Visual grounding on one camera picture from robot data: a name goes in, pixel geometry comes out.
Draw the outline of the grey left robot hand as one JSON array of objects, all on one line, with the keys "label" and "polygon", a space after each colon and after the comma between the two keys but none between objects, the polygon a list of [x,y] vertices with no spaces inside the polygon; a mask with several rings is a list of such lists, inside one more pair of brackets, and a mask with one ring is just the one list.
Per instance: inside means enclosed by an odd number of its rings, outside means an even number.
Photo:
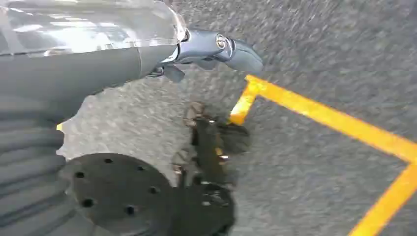
[{"label": "grey left robot hand", "polygon": [[59,123],[84,98],[146,76],[180,81],[178,64],[258,73],[259,55],[217,31],[190,29],[163,0],[3,0],[0,118]]}]

